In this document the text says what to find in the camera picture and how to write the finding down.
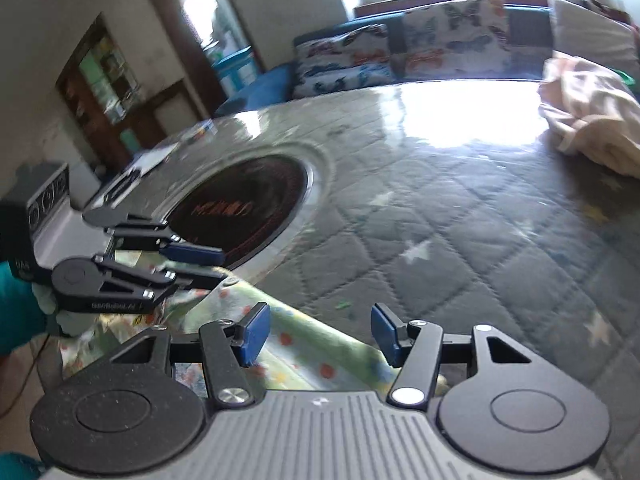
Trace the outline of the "teal gloved left hand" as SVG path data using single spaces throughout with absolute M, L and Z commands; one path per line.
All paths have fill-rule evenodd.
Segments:
M 1 263 L 1 362 L 46 331 L 46 315 L 40 310 L 32 285 L 14 278 L 7 261 Z M 42 463 L 20 453 L 1 454 L 3 480 L 39 479 Z

